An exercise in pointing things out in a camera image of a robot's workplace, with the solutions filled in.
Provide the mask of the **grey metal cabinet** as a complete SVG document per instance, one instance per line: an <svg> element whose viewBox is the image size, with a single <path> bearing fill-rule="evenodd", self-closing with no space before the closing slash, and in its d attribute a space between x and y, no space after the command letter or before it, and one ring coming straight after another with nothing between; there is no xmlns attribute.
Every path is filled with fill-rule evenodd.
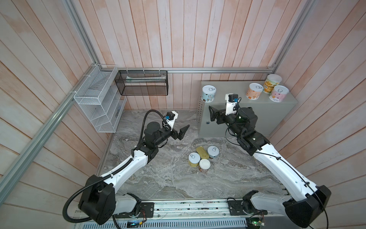
<svg viewBox="0 0 366 229"><path fill-rule="evenodd" d="M202 81L201 88L205 85L212 85L216 88L215 99L211 103L205 103L199 100L198 106L198 135L200 137L229 137L226 133L227 125L211 122L209 106L218 110L226 110L226 94L238 94L241 97L239 106L249 115L256 115L257 122L254 129L258 133L269 138L272 132L279 126L281 121L289 114L289 112L297 105L298 101L291 93L288 93L281 103L273 102L269 99L269 95L262 92L257 100L250 100L246 97L246 92L252 81Z"/></svg>

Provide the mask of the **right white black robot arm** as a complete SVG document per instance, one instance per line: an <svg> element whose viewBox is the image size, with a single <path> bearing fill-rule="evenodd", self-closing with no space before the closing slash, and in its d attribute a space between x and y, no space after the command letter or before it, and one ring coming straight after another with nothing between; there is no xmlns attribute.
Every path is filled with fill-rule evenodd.
<svg viewBox="0 0 366 229"><path fill-rule="evenodd" d="M267 195L253 190L243 197L244 212L256 216L269 211L287 216L300 228L307 228L322 213L331 196L325 185L318 186L290 165L270 141L255 130L257 116L250 107L234 106L227 113L209 107L210 119L225 124L240 146L250 156L262 163L284 185L287 196Z"/></svg>

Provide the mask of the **horizontal aluminium wall rail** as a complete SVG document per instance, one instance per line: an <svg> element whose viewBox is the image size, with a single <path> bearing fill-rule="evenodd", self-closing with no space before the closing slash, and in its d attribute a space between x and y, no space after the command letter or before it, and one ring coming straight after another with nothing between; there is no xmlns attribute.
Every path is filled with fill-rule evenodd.
<svg viewBox="0 0 366 229"><path fill-rule="evenodd" d="M270 67L116 67L114 65L101 65L103 70L112 70L116 68L118 71L140 71L167 73L272 73L273 68Z"/></svg>

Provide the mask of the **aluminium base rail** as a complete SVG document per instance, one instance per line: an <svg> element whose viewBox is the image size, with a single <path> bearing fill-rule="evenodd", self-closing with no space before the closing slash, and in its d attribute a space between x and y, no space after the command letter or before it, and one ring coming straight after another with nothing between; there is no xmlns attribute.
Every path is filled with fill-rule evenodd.
<svg viewBox="0 0 366 229"><path fill-rule="evenodd" d="M205 218L205 217L226 217L231 216L227 204L227 199L174 199L174 200L148 200L143 202L153 202L154 203L154 213L152 218ZM251 197L250 201L254 208L257 210L266 210L268 213L273 213L277 215L284 216L285 207L284 202L290 201L290 196L277 196L277 195L267 195L263 193L256 193ZM128 218L127 213L121 213L115 215L119 218ZM68 215L68 207L63 208L63 217L73 223L86 222L84 218L72 218ZM232 217L242 217L250 218L250 216L232 216Z"/></svg>

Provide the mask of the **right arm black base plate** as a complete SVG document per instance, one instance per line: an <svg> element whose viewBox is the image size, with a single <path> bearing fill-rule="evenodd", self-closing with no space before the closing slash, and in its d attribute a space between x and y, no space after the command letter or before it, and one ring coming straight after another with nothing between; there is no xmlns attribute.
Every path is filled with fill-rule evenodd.
<svg viewBox="0 0 366 229"><path fill-rule="evenodd" d="M247 200L234 200L229 198L227 200L229 212L231 216L257 216L257 215L267 215L266 210L257 210L254 208L253 204Z"/></svg>

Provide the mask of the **small brown white-lid can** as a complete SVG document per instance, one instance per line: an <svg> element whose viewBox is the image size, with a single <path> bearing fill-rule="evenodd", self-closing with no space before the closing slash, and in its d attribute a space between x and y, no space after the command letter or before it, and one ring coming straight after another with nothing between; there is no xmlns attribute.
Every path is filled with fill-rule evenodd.
<svg viewBox="0 0 366 229"><path fill-rule="evenodd" d="M211 163L208 159L201 159L199 162L199 170L203 173L206 173L211 167Z"/></svg>

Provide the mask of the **left aluminium frame rail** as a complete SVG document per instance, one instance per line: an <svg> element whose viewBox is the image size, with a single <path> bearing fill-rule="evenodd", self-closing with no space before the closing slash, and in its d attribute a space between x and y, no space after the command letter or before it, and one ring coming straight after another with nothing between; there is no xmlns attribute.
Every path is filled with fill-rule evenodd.
<svg viewBox="0 0 366 229"><path fill-rule="evenodd" d="M5 203L5 200L14 190L17 183L30 167L31 163L35 160L41 149L50 139L51 135L62 122L71 107L74 105L74 95L76 94L76 91L82 86L82 84L87 79L87 76L96 66L97 64L92 64L86 70L77 85L74 86L74 88L68 93L61 104L57 107L55 112L48 118L46 123L36 133L35 137L26 145L23 151L11 164L9 169L7 169L5 175L1 178L1 205Z"/></svg>

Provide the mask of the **pink label can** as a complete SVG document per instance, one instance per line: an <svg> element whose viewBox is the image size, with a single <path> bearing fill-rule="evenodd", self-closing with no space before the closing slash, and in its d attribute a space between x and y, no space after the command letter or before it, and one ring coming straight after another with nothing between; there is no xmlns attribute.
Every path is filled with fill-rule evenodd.
<svg viewBox="0 0 366 229"><path fill-rule="evenodd" d="M273 88L269 95L269 99L276 103L281 103L287 94L290 92L290 90L282 85L277 85Z"/></svg>

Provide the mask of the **yellow can lying down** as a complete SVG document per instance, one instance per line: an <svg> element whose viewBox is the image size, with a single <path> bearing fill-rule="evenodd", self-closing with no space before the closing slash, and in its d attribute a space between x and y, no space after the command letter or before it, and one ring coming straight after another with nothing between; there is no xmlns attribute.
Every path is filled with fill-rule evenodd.
<svg viewBox="0 0 366 229"><path fill-rule="evenodd" d="M209 154L206 152L206 150L202 146L197 147L196 152L199 154L201 159L209 159L210 158Z"/></svg>

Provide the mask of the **orange yellow label can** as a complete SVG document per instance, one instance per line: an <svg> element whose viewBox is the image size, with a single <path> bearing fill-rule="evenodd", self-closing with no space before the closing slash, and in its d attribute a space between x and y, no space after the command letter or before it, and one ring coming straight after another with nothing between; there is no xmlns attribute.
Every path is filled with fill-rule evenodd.
<svg viewBox="0 0 366 229"><path fill-rule="evenodd" d="M272 92L275 86L282 82L282 77L277 74L269 74L264 83L264 92L269 94Z"/></svg>

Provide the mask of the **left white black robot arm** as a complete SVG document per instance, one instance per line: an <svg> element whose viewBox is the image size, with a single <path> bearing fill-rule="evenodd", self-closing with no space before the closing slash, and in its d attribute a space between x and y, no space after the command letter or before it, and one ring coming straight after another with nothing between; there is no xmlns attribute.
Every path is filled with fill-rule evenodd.
<svg viewBox="0 0 366 229"><path fill-rule="evenodd" d="M117 196L120 187L136 171L146 166L154 159L169 138L182 140L189 126L179 131L173 128L173 123L165 122L161 126L158 122L150 122L141 132L137 146L131 156L109 172L97 177L91 176L85 187L79 191L81 199L79 209L87 215L84 221L94 220L103 225L109 218L129 213L138 216L141 211L141 199L132 193Z"/></svg>

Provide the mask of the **brown label can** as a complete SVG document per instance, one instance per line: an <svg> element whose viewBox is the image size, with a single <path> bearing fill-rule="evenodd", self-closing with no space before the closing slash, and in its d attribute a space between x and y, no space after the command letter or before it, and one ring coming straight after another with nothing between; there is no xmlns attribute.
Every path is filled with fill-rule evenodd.
<svg viewBox="0 0 366 229"><path fill-rule="evenodd" d="M246 92L246 97L250 100L257 100L263 91L263 86L258 83L251 83Z"/></svg>

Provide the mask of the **blue label can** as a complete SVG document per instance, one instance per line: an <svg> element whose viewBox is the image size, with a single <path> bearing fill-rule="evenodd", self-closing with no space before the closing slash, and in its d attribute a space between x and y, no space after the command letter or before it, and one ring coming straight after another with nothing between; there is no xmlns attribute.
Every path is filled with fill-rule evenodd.
<svg viewBox="0 0 366 229"><path fill-rule="evenodd" d="M207 153L209 154L210 158L217 158L220 154L220 150L216 146L209 146L207 149Z"/></svg>

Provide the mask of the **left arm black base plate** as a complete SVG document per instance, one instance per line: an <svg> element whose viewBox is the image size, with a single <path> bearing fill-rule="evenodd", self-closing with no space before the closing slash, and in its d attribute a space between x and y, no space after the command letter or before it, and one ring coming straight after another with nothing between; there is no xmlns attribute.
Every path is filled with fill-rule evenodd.
<svg viewBox="0 0 366 229"><path fill-rule="evenodd" d="M128 218L142 218L146 216L147 218L152 218L154 213L154 203L153 202L143 202L138 203L132 209L132 212L126 214Z"/></svg>

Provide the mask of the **yellow label can upright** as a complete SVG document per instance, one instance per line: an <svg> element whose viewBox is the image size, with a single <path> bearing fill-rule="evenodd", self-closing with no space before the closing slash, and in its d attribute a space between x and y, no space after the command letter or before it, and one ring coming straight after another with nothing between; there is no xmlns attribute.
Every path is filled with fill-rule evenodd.
<svg viewBox="0 0 366 229"><path fill-rule="evenodd" d="M201 160L200 155L196 152L192 152L188 157L188 164L191 167L195 168L199 165L200 160Z"/></svg>

